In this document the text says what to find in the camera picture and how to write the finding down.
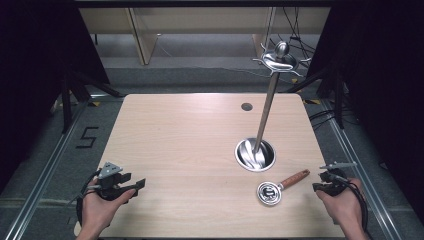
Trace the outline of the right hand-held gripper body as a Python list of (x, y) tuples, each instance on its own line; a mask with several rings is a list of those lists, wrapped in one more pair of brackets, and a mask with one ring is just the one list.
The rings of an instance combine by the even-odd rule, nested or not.
[(349, 185), (350, 180), (347, 178), (343, 168), (354, 167), (356, 163), (330, 163), (321, 166), (321, 169), (325, 169), (325, 172), (320, 173), (321, 184), (331, 184), (333, 186), (333, 192), (328, 194), (330, 196), (336, 196), (342, 193)]

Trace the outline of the person's right hand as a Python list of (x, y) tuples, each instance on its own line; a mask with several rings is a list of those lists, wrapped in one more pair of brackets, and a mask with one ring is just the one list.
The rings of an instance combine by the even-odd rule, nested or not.
[(330, 196), (323, 191), (316, 191), (329, 216), (340, 225), (358, 224), (362, 227), (360, 203), (350, 189), (345, 189), (337, 196)]

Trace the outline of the person's left hand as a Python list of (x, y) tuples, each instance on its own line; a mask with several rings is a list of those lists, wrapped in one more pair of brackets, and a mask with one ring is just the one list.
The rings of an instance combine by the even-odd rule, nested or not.
[(133, 193), (133, 190), (128, 190), (113, 201), (104, 200), (97, 193), (87, 194), (83, 198), (81, 229), (106, 229), (118, 209), (133, 197)]

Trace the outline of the metal floor rail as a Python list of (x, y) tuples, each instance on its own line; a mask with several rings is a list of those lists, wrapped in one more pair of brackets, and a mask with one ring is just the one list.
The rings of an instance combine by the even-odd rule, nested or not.
[(366, 172), (366, 169), (357, 155), (345, 128), (340, 128), (339, 123), (335, 119), (330, 121), (330, 126), (337, 138), (338, 144), (346, 156), (347, 162), (356, 163), (356, 166), (351, 167), (351, 171), (362, 181), (363, 189), (367, 197), (367, 204), (378, 222), (386, 240), (402, 240), (400, 231), (397, 228), (389, 209), (378, 195), (377, 190), (370, 179), (370, 175)]
[(65, 148), (74, 132), (76, 123), (80, 119), (82, 113), (88, 105), (87, 101), (78, 103), (71, 114), (71, 122), (66, 130), (61, 132), (60, 138), (55, 145), (46, 165), (43, 167), (40, 175), (31, 188), (30, 194), (26, 197), (25, 201), (21, 204), (20, 210), (11, 223), (6, 232), (3, 240), (20, 240), (31, 221), (34, 212), (38, 206), (39, 200), (42, 197), (47, 185), (49, 184), (53, 172), (56, 170), (60, 158), (62, 157)]

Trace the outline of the steel utensil stand with hooks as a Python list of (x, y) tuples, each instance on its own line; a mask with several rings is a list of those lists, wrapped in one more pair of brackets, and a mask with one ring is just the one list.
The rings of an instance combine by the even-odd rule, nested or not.
[(279, 77), (282, 73), (294, 74), (297, 72), (300, 60), (290, 54), (290, 46), (286, 41), (278, 42), (273, 49), (266, 49), (258, 59), (270, 71), (270, 83), (258, 132), (255, 137), (245, 138), (235, 148), (237, 162), (246, 170), (263, 172), (271, 168), (276, 159), (276, 150), (264, 139), (268, 117), (271, 111), (274, 95), (276, 93)]

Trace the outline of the black tripod stand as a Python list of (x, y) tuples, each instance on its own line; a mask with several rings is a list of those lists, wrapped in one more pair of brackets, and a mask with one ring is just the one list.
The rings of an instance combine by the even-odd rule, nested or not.
[(335, 120), (340, 129), (344, 128), (342, 120), (342, 105), (343, 105), (343, 79), (342, 73), (336, 67), (324, 67), (322, 70), (307, 77), (304, 81), (286, 90), (286, 93), (295, 93), (309, 86), (313, 82), (321, 79), (321, 84), (318, 87), (317, 95), (320, 98), (326, 98), (331, 92), (335, 96), (334, 113)]
[(74, 94), (78, 102), (87, 102), (91, 99), (86, 85), (91, 85), (113, 97), (124, 97), (123, 93), (120, 93), (106, 83), (91, 78), (87, 74), (84, 74), (73, 69), (67, 69), (64, 77), (61, 80), (61, 97), (63, 104), (63, 133), (66, 133), (73, 122), (73, 115), (71, 110), (71, 93)]

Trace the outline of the black curtain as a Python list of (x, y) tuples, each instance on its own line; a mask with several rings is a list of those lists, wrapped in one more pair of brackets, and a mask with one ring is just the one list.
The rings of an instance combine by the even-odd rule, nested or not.
[(0, 193), (73, 72), (109, 82), (75, 0), (0, 0)]
[(424, 221), (424, 0), (331, 0), (310, 71), (339, 65), (368, 137)]

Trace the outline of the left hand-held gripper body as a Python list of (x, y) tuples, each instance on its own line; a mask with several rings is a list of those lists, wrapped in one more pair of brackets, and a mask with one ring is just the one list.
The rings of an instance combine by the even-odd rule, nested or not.
[(102, 199), (113, 201), (120, 197), (124, 187), (120, 187), (120, 175), (123, 168), (106, 162), (97, 174), (97, 183), (87, 188), (88, 193), (97, 193)]

